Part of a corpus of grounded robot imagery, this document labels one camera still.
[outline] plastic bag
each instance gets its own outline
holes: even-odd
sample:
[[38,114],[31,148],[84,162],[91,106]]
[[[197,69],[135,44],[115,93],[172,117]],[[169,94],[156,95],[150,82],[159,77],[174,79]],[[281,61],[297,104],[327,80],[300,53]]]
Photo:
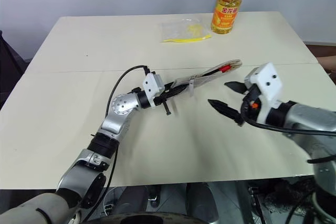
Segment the plastic bag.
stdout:
[[[193,86],[195,88],[209,82],[212,81],[218,77],[221,77],[237,68],[239,68],[242,65],[241,60],[229,60],[226,62],[223,62],[220,65],[217,65],[216,67],[210,68],[208,70],[206,70],[203,73],[199,73],[199,74],[194,74],[192,76],[187,76],[187,77],[182,77],[182,78],[177,78],[174,83],[172,84],[171,88],[180,86],[180,85],[184,85],[184,84],[189,84],[190,80],[194,80],[193,81]],[[214,70],[220,70],[218,72],[212,73],[210,75],[207,76],[208,73],[213,72]]]
[[197,19],[180,19],[161,24],[162,42],[194,42],[211,38],[209,30]]

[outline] black connector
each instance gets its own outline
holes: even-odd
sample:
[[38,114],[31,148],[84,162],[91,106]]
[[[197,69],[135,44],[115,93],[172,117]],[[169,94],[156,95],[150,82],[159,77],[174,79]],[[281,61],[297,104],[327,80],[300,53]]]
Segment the black connector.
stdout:
[[107,158],[111,158],[116,152],[118,146],[118,140],[98,132],[91,140],[88,150],[96,152]]
[[143,70],[145,71],[145,75],[147,75],[151,72],[151,70],[147,66],[144,66]]
[[137,95],[138,95],[141,108],[147,109],[151,106],[148,101],[146,92],[144,90],[141,90],[139,93],[137,93]]
[[266,118],[266,124],[283,127],[289,109],[295,104],[296,102],[289,101],[281,103],[277,109],[271,108]]
[[260,96],[261,91],[259,90],[258,86],[256,84],[253,84],[249,89],[248,89],[248,94],[243,98],[244,102],[252,102],[258,99]]
[[164,106],[164,109],[166,110],[166,115],[170,115],[171,112],[170,112],[170,110],[168,108],[168,105],[167,105],[166,101],[162,102],[162,104]]
[[129,92],[128,94],[130,94],[130,93],[139,93],[141,91],[141,88],[140,87],[136,87],[136,88],[134,88],[134,89],[132,89],[132,91],[131,92]]

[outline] robotic arm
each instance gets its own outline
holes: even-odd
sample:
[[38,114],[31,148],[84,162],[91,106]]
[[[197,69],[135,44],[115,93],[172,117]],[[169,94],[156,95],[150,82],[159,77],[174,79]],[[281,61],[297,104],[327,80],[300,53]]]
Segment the robotic arm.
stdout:
[[312,159],[316,180],[314,223],[336,223],[336,113],[300,103],[278,100],[281,81],[271,63],[252,70],[245,83],[228,82],[232,90],[246,94],[240,112],[226,103],[209,100],[219,113],[262,129],[283,132]]
[[[180,78],[166,85],[147,66],[132,68],[144,68],[146,77],[143,90],[138,87],[128,94],[116,96],[112,102],[109,101],[106,117],[97,133],[65,172],[55,193],[38,195],[5,212],[0,215],[0,223],[63,224],[74,216],[78,208],[93,207],[106,182],[103,172],[110,166],[111,157],[118,149],[130,127],[132,116],[137,111],[163,104],[169,115],[167,99],[185,90],[189,90],[192,95],[194,88],[237,69],[241,64],[240,60],[228,61],[201,74]],[[130,70],[121,76],[117,84]]]

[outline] floor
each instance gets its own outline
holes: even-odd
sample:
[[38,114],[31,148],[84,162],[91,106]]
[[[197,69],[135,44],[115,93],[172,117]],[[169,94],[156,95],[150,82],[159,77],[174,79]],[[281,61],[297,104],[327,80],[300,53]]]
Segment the floor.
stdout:
[[[221,224],[235,223],[244,224],[242,215],[240,213],[238,199],[236,196],[236,189],[234,182],[212,182],[208,183],[215,198],[219,219]],[[153,209],[148,203],[147,211],[161,211],[161,212],[177,212],[186,214],[185,210],[185,187],[186,184],[168,184],[163,185],[161,191],[160,205]],[[103,206],[98,207],[93,214],[92,219],[103,217]],[[271,215],[273,224],[284,224],[287,214]],[[256,224],[261,224],[258,216],[254,215]],[[302,223],[303,218],[293,216],[291,224]]]

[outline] white table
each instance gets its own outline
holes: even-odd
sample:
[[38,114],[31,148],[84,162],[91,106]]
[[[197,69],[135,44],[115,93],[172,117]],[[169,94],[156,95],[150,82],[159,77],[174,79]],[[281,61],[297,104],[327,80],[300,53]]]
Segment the white table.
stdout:
[[212,14],[62,17],[27,72],[210,68],[239,58],[244,66],[316,63],[279,12],[239,13],[227,35],[195,43],[160,43],[160,23],[196,18],[210,29]]

